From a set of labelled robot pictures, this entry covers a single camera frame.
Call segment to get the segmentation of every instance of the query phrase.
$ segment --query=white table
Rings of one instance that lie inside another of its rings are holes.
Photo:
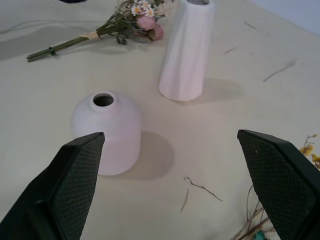
[[[170,101],[157,89],[175,10],[160,22],[164,40],[152,45],[120,46],[106,37],[27,63],[28,54],[94,30],[113,5],[0,3],[0,217],[72,140],[78,101],[114,90],[143,109],[141,155],[128,172],[98,177],[81,239],[228,240],[246,222],[250,184],[237,131],[268,133],[297,147],[320,133],[320,37],[246,0],[217,0],[206,86],[191,103]]]

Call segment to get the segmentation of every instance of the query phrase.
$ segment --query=white ceramic vase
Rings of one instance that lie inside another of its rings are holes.
[[[202,94],[215,4],[181,0],[162,64],[159,90],[166,98],[188,102]]]
[[[124,94],[104,91],[89,95],[75,107],[71,131],[75,138],[104,132],[99,175],[117,175],[137,161],[141,146],[142,115]]]

